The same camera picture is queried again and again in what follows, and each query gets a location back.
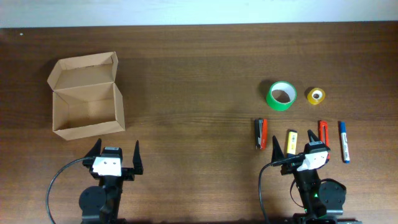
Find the yellow highlighter marker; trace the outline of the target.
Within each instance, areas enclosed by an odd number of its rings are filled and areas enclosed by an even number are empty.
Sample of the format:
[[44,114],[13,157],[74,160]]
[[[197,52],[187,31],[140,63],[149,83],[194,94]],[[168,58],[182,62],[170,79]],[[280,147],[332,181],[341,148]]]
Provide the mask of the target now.
[[297,147],[297,136],[298,133],[294,130],[290,130],[287,140],[287,157],[292,157],[296,153]]

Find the brown cardboard box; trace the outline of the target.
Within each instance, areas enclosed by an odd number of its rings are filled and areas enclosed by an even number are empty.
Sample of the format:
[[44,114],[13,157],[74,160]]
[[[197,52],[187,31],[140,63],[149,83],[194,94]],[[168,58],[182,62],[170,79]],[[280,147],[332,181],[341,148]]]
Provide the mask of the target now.
[[65,140],[125,131],[117,70],[116,52],[58,60],[47,79],[52,131]]

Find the small yellow tape roll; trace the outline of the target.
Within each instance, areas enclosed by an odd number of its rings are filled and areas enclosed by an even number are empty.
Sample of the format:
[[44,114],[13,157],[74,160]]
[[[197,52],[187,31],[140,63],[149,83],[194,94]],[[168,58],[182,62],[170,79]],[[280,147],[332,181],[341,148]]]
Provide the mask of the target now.
[[307,100],[312,105],[320,104],[326,97],[326,93],[321,88],[313,88],[307,95]]

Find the green tape roll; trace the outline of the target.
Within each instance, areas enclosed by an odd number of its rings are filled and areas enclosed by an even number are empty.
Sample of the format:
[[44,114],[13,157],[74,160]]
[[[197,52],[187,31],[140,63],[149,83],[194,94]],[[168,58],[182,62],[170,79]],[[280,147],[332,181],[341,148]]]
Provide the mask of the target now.
[[276,111],[289,109],[296,100],[297,91],[289,82],[279,81],[271,85],[267,95],[267,104]]

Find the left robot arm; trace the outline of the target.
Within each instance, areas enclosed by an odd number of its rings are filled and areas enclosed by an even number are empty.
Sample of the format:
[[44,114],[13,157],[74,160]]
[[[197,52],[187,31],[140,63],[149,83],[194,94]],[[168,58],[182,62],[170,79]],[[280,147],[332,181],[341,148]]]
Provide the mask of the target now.
[[122,166],[123,151],[120,147],[101,147],[101,143],[98,139],[82,162],[99,183],[86,188],[80,195],[81,222],[126,223],[125,218],[118,217],[123,183],[132,182],[136,175],[144,173],[139,142],[135,143],[132,167]]

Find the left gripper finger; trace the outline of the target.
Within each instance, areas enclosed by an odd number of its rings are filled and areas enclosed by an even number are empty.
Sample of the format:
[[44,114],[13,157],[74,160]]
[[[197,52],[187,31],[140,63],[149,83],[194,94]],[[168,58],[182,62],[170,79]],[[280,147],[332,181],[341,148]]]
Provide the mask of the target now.
[[143,174],[144,168],[142,164],[142,159],[139,150],[139,141],[136,141],[135,148],[134,148],[134,155],[132,158],[133,169],[135,174]]
[[101,145],[102,145],[102,140],[99,138],[94,146],[88,151],[88,153],[85,155],[85,157],[97,157],[101,153]]

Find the blue and white marker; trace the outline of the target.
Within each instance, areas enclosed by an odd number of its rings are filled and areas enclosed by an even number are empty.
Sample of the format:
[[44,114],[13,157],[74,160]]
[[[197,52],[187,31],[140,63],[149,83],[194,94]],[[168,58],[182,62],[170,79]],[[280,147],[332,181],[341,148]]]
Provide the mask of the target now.
[[351,159],[349,156],[349,148],[348,148],[348,140],[347,140],[347,133],[346,133],[346,124],[344,121],[339,122],[340,127],[340,139],[341,139],[341,147],[343,153],[343,162],[349,164]]

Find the orange utility knife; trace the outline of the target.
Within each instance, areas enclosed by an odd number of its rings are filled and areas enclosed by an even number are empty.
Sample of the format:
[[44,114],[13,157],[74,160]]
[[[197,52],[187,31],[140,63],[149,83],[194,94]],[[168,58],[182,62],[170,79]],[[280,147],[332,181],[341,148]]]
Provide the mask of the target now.
[[326,121],[318,122],[318,134],[320,140],[326,145],[329,146],[329,137],[328,137],[328,123]]

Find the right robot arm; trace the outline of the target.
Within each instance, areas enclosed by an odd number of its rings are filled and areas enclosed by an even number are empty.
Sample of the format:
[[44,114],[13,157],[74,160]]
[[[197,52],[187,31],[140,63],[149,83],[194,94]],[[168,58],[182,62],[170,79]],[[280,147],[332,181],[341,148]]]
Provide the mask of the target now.
[[337,223],[343,214],[346,187],[333,179],[321,180],[317,170],[329,161],[330,148],[311,131],[307,131],[309,143],[304,151],[285,156],[277,138],[272,138],[272,165],[281,166],[281,174],[294,176],[302,201],[303,213],[293,215],[293,223]]

